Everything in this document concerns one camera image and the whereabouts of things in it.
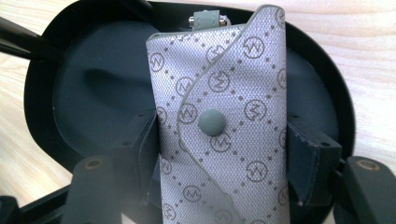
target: gray snap button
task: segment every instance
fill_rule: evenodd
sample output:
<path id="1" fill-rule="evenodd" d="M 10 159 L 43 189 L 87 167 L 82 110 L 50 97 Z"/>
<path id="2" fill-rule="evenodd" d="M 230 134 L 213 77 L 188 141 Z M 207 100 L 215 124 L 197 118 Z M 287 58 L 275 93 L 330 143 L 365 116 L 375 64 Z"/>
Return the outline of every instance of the gray snap button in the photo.
<path id="1" fill-rule="evenodd" d="M 225 128 L 225 117 L 216 109 L 208 109 L 199 117 L 198 127 L 209 136 L 220 135 Z"/>

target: key pouch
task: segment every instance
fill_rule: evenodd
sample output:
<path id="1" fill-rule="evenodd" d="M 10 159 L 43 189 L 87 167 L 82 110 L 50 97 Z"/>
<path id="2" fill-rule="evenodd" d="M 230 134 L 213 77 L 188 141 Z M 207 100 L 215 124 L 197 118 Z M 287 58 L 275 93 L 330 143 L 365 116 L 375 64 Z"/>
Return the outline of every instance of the key pouch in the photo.
<path id="1" fill-rule="evenodd" d="M 148 39 L 164 223 L 290 222 L 284 15 Z"/>

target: monogram pattern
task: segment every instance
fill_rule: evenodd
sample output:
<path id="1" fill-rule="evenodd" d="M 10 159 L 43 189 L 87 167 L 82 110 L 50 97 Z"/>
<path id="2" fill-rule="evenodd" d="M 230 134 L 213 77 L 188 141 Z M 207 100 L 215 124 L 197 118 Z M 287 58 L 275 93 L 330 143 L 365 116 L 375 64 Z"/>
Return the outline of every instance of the monogram pattern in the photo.
<path id="1" fill-rule="evenodd" d="M 290 223 L 284 16 L 264 6 L 246 25 L 148 40 L 163 223 Z M 198 127 L 212 108 L 218 136 Z"/>

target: light wood table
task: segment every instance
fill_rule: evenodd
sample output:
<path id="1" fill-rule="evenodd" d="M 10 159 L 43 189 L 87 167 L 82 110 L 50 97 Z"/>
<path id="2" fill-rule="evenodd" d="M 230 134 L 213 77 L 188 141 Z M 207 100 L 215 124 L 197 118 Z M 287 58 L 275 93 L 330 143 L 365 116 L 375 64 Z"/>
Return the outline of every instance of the light wood table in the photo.
<path id="1" fill-rule="evenodd" d="M 2 0 L 0 16 L 42 34 L 74 0 Z M 396 173 L 396 1 L 227 1 L 191 3 L 254 10 L 286 10 L 286 20 L 313 37 L 332 57 L 355 107 L 355 154 L 384 162 Z M 70 182 L 71 175 L 30 136 L 23 114 L 28 61 L 0 54 L 0 195 L 24 205 Z"/>

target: wooden surface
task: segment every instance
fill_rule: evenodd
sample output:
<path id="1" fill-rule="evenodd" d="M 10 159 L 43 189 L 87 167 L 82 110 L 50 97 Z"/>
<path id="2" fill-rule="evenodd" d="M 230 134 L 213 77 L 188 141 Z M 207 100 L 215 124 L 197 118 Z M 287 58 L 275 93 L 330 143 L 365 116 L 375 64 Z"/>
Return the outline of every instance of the wooden surface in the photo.
<path id="1" fill-rule="evenodd" d="M 73 0 L 2 0 L 0 16 L 42 34 Z M 286 20 L 313 37 L 343 74 L 353 99 L 355 154 L 396 173 L 396 1 L 188 1 L 286 10 Z M 0 195 L 27 204 L 70 182 L 71 175 L 41 151 L 23 115 L 28 61 L 0 54 Z"/>

